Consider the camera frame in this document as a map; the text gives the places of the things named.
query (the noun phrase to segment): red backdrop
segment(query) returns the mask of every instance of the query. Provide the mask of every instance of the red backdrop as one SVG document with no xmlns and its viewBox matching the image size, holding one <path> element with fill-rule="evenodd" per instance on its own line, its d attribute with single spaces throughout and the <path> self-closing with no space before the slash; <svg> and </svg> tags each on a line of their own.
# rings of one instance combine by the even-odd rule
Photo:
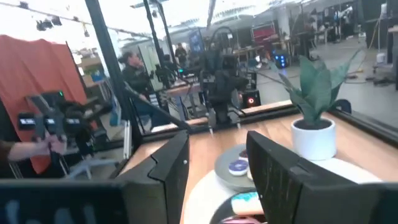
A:
<svg viewBox="0 0 398 224">
<path fill-rule="evenodd" d="M 32 132 L 19 131 L 17 115 L 32 111 L 26 96 L 62 90 L 67 100 L 86 102 L 86 94 L 66 44 L 46 40 L 24 41 L 0 35 L 0 98 L 22 141 Z M 43 172 L 50 164 L 47 156 L 33 157 L 33 168 Z"/>
</svg>

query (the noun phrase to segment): man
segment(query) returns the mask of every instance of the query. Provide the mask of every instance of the man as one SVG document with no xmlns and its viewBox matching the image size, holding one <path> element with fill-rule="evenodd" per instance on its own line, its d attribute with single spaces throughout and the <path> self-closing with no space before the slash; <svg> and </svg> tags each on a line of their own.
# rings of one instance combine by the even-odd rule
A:
<svg viewBox="0 0 398 224">
<path fill-rule="evenodd" d="M 147 101 L 146 95 L 150 92 L 148 90 L 150 80 L 149 76 L 145 74 L 144 63 L 142 60 L 136 54 L 126 52 L 119 59 L 119 62 L 125 65 L 122 71 L 124 80 L 129 84 L 133 91 L 139 94 L 140 99 Z M 158 111 L 141 101 L 135 101 L 134 106 L 136 107 L 138 116 L 150 116 L 152 128 L 170 123 L 165 120 Z"/>
<path fill-rule="evenodd" d="M 175 49 L 175 56 L 178 58 L 178 62 L 181 67 L 185 67 L 187 62 L 187 51 L 182 47 L 181 43 L 178 43 L 177 49 Z"/>
</svg>

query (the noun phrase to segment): plate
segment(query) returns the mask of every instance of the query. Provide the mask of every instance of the plate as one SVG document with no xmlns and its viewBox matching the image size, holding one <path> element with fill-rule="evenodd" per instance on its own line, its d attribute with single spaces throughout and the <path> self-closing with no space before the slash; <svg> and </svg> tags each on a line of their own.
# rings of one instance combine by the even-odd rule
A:
<svg viewBox="0 0 398 224">
<path fill-rule="evenodd" d="M 228 149 L 217 158 L 215 164 L 215 172 L 219 180 L 227 188 L 236 192 L 244 192 L 255 188 L 253 181 L 246 174 L 241 177 L 235 177 L 228 170 L 229 164 L 238 160 L 239 153 L 245 150 L 245 148 L 246 144 L 239 144 Z"/>
</svg>

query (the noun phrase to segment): black monitor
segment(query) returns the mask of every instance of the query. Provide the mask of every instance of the black monitor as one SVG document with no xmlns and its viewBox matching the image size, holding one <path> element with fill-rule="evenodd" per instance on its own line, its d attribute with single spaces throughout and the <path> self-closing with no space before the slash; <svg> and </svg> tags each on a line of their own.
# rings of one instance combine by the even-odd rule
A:
<svg viewBox="0 0 398 224">
<path fill-rule="evenodd" d="M 46 113 L 50 108 L 55 108 L 59 103 L 65 102 L 63 91 L 47 91 L 40 95 L 27 96 L 34 106 L 41 112 Z"/>
<path fill-rule="evenodd" d="M 64 102 L 65 96 L 63 95 L 63 91 L 47 91 L 41 94 L 44 100 L 49 104 L 51 108 L 58 106 L 59 103 Z"/>
<path fill-rule="evenodd" d="M 205 44 L 203 43 L 200 29 L 195 29 L 194 31 L 189 33 L 188 38 L 189 38 L 189 46 L 191 48 L 191 52 L 194 55 L 201 54 L 205 51 Z"/>
</svg>

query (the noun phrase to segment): round table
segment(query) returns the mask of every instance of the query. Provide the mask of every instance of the round table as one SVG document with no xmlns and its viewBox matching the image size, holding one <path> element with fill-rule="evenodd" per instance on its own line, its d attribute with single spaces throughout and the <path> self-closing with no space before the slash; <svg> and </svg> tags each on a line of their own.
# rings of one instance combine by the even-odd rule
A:
<svg viewBox="0 0 398 224">
<path fill-rule="evenodd" d="M 358 184 L 382 182 L 372 173 L 340 159 L 312 161 L 324 169 Z M 192 189 L 184 211 L 184 224 L 208 224 L 218 207 L 234 192 L 226 188 L 212 170 Z"/>
</svg>

